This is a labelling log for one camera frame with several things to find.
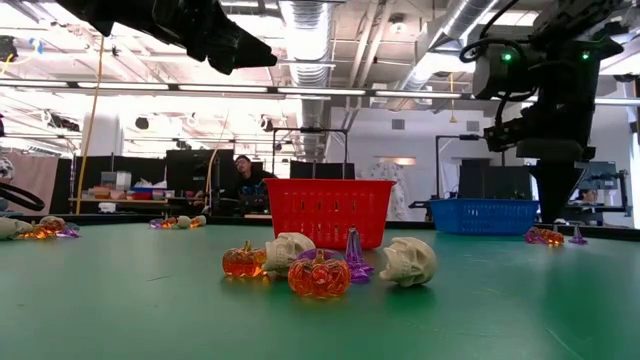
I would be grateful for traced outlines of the blue plastic basket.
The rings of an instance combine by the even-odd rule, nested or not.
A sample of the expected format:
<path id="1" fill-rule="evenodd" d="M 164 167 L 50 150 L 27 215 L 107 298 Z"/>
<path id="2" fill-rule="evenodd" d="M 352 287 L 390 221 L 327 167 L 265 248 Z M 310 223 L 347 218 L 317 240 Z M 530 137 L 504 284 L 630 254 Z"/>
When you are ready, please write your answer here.
<path id="1" fill-rule="evenodd" d="M 538 202 L 506 199 L 442 199 L 430 201 L 435 228 L 462 235 L 525 234 L 535 223 Z"/>

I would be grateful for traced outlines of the white cloth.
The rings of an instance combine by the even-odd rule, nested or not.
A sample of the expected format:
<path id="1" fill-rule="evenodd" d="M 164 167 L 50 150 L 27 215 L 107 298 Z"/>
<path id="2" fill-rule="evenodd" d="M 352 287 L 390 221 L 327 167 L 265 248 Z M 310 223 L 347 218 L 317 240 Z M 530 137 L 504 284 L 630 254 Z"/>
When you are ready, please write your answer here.
<path id="1" fill-rule="evenodd" d="M 373 164 L 366 171 L 369 178 L 375 180 L 390 180 L 393 182 L 387 211 L 388 221 L 406 221 L 407 215 L 407 184 L 404 168 L 394 162 L 380 162 Z"/>

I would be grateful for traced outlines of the clear storage box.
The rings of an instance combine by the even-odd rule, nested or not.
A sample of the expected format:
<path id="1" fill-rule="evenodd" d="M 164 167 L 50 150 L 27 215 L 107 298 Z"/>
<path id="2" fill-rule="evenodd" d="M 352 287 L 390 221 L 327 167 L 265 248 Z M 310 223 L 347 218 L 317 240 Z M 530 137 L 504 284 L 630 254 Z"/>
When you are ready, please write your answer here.
<path id="1" fill-rule="evenodd" d="M 105 171 L 101 173 L 100 185 L 113 190 L 129 190 L 132 175 L 125 171 Z"/>

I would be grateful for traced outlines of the silver ventilation duct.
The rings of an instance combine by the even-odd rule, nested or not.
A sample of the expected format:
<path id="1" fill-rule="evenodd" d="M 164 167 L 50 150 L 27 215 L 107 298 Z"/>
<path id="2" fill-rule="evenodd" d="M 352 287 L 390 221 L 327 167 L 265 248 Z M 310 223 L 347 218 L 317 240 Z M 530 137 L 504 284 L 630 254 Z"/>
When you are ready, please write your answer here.
<path id="1" fill-rule="evenodd" d="M 329 83 L 330 69 L 324 63 L 330 58 L 330 35 L 333 5 L 325 2 L 279 0 L 286 25 L 285 39 L 292 83 L 296 87 L 324 88 Z M 299 127 L 327 128 L 323 117 L 324 100 L 301 100 L 297 113 Z M 324 157 L 326 133 L 302 135 L 302 159 L 321 162 Z"/>
<path id="2" fill-rule="evenodd" d="M 469 34 L 499 0 L 450 0 L 444 15 L 428 22 L 415 45 L 415 61 L 396 90 L 417 91 L 437 72 L 460 72 L 458 56 Z"/>

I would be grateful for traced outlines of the black low panel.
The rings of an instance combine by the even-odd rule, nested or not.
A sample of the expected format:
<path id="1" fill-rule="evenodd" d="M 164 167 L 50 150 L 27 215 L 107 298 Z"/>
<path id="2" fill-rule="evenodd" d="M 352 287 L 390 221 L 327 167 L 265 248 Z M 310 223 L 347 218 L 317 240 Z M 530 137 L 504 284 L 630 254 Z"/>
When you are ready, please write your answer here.
<path id="1" fill-rule="evenodd" d="M 290 178 L 296 179 L 354 179 L 353 163 L 312 163 L 292 161 Z"/>

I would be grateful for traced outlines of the black table frame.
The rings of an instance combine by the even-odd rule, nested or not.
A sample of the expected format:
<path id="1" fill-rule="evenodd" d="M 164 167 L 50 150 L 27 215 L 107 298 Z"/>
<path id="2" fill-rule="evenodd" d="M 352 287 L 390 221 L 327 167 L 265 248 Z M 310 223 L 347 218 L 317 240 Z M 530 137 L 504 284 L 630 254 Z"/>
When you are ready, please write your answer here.
<path id="1" fill-rule="evenodd" d="M 61 218 L 80 226 L 113 225 L 129 223 L 148 223 L 155 215 L 146 214 L 62 214 Z M 272 221 L 266 218 L 212 217 L 208 224 L 237 226 L 271 226 Z M 393 230 L 435 230 L 433 222 L 388 221 L 386 229 Z M 640 242 L 640 229 L 625 227 L 581 226 L 580 232 L 585 238 Z"/>

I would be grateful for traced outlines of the pink curtain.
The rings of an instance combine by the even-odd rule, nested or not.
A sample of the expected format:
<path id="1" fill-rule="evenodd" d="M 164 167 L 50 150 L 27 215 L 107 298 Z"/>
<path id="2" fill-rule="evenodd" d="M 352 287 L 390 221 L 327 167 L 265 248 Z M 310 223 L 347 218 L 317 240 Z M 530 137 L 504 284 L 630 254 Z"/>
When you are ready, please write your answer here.
<path id="1" fill-rule="evenodd" d="M 41 211 L 29 210 L 15 203 L 10 203 L 8 209 L 24 215 L 47 215 L 51 207 L 59 159 L 48 156 L 22 155 L 16 152 L 7 154 L 6 158 L 14 167 L 10 184 L 29 191 L 45 204 Z"/>

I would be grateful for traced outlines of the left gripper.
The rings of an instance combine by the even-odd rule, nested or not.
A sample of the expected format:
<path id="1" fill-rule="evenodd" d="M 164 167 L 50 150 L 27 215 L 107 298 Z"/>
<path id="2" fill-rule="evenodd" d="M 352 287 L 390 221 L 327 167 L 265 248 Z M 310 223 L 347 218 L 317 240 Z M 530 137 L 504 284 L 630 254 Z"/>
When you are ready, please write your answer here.
<path id="1" fill-rule="evenodd" d="M 183 48 L 201 44 L 216 71 L 230 75 L 241 68 L 274 66 L 272 48 L 224 20 L 218 0 L 55 0 L 104 36 L 115 24 Z"/>

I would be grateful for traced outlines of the black metal frame stand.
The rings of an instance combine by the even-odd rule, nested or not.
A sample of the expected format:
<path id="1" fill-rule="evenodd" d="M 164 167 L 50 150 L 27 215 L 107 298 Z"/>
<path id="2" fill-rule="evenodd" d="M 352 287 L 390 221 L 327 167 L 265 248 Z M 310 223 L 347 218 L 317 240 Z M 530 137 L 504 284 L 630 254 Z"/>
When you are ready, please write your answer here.
<path id="1" fill-rule="evenodd" d="M 477 135 L 477 134 L 460 134 L 460 135 L 436 135 L 435 136 L 435 167 L 436 167 L 436 180 L 435 180 L 435 188 L 436 188 L 436 193 L 435 193 L 435 198 L 440 199 L 441 197 L 441 166 L 440 166 L 440 152 L 441 152 L 441 148 L 439 146 L 439 142 L 441 139 L 457 139 L 460 141 L 480 141 L 480 140 L 486 140 L 484 136 L 481 135 Z M 475 166 L 476 168 L 482 169 L 483 171 L 481 172 L 481 176 L 480 176 L 480 180 L 481 180 L 481 184 L 482 184 L 482 195 L 481 196 L 476 196 L 476 198 L 486 198 L 486 192 L 485 192 L 485 180 L 484 180 L 484 169 L 485 168 L 489 168 L 491 165 L 491 159 L 488 160 L 489 162 L 486 165 L 477 165 Z"/>
<path id="2" fill-rule="evenodd" d="M 307 127 L 274 127 L 272 129 L 272 138 L 271 138 L 271 156 L 272 156 L 272 161 L 271 161 L 271 170 L 274 171 L 275 170 L 275 156 L 276 153 L 280 150 L 276 149 L 276 143 L 279 141 L 276 140 L 277 137 L 277 133 L 279 131 L 286 131 L 286 132 L 299 132 L 301 134 L 319 134 L 319 133 L 341 133 L 343 135 L 343 149 L 344 149 L 344 159 L 343 159 L 343 163 L 342 163 L 342 168 L 341 168 L 341 178 L 344 180 L 346 179 L 346 166 L 347 166 L 347 162 L 348 162 L 348 130 L 347 129 L 343 129 L 343 128 L 321 128 L 321 127 L 313 127 L 313 126 L 307 126 Z"/>

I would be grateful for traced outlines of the black monitor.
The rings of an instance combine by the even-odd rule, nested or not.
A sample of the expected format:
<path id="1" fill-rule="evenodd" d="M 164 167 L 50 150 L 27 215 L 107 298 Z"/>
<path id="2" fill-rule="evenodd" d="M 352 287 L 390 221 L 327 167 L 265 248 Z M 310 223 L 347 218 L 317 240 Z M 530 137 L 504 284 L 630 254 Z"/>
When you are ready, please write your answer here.
<path id="1" fill-rule="evenodd" d="M 614 162 L 581 162 L 577 163 L 576 167 L 583 170 L 583 174 L 577 185 L 579 190 L 618 189 L 618 171 Z"/>

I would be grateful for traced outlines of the wooden bench with bins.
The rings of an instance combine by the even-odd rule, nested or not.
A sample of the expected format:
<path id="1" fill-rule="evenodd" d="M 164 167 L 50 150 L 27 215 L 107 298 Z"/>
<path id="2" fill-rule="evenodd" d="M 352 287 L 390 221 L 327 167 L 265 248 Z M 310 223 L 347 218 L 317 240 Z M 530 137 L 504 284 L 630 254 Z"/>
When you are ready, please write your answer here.
<path id="1" fill-rule="evenodd" d="M 111 189 L 104 186 L 95 186 L 88 190 L 82 190 L 76 197 L 70 197 L 69 202 L 76 203 L 116 203 L 116 204 L 145 204 L 165 205 L 178 202 L 203 202 L 204 197 L 195 195 L 180 196 L 174 190 L 163 188 L 134 187 L 130 189 Z"/>

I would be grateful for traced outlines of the long ceiling light bar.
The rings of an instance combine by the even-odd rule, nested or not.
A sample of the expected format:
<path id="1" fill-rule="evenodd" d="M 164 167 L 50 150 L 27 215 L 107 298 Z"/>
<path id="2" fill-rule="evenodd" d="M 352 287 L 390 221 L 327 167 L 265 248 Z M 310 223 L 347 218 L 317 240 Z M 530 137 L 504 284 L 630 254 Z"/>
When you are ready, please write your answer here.
<path id="1" fill-rule="evenodd" d="M 399 91 L 347 88 L 278 87 L 261 85 L 214 85 L 178 83 L 127 83 L 127 82 L 75 82 L 37 79 L 0 79 L 0 88 L 20 90 L 52 90 L 56 92 L 87 92 L 98 88 L 102 92 L 115 94 L 202 94 L 245 96 L 303 96 L 303 97 L 358 97 L 412 100 L 456 100 L 476 101 L 470 93 L 437 91 Z"/>

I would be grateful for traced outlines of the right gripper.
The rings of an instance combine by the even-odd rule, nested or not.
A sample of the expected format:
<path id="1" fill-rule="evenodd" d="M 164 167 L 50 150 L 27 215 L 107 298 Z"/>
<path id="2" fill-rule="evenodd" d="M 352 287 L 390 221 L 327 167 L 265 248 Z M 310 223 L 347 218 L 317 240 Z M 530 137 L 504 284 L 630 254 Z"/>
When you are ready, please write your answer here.
<path id="1" fill-rule="evenodd" d="M 540 159 L 529 171 L 536 179 L 541 221 L 545 224 L 561 217 L 584 174 L 573 162 L 587 162 L 596 155 L 596 148 L 590 145 L 594 112 L 593 102 L 572 102 L 556 108 L 534 104 L 520 111 L 523 135 L 517 142 L 517 157 Z"/>

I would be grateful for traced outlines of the red plastic basket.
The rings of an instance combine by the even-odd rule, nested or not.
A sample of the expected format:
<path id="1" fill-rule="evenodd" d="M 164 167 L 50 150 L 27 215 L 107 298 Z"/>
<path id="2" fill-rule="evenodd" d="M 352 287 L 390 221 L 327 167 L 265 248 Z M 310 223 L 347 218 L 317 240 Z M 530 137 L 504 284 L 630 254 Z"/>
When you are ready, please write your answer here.
<path id="1" fill-rule="evenodd" d="M 301 233 L 319 248 L 343 250 L 354 227 L 364 249 L 381 245 L 392 181 L 271 178 L 266 185 L 276 236 Z"/>

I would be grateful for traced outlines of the black partition panel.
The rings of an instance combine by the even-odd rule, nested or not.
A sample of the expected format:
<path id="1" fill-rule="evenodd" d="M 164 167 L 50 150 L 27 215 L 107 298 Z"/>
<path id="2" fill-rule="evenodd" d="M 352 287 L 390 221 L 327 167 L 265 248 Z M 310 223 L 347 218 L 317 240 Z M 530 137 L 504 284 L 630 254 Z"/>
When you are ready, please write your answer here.
<path id="1" fill-rule="evenodd" d="M 167 150 L 167 189 L 174 190 L 177 195 L 185 195 L 188 191 L 206 192 L 206 180 L 210 178 L 213 192 L 227 195 L 235 188 L 237 179 L 234 151 L 218 150 L 212 167 L 209 167 L 213 153 L 213 150 Z"/>
<path id="2" fill-rule="evenodd" d="M 152 187 L 165 180 L 165 160 L 125 157 L 125 156 L 89 156 L 85 163 L 82 177 L 82 191 L 102 184 L 102 174 L 107 172 L 128 173 L 130 175 L 127 192 L 131 192 L 133 200 L 151 200 Z M 159 185 L 162 196 L 166 185 Z"/>

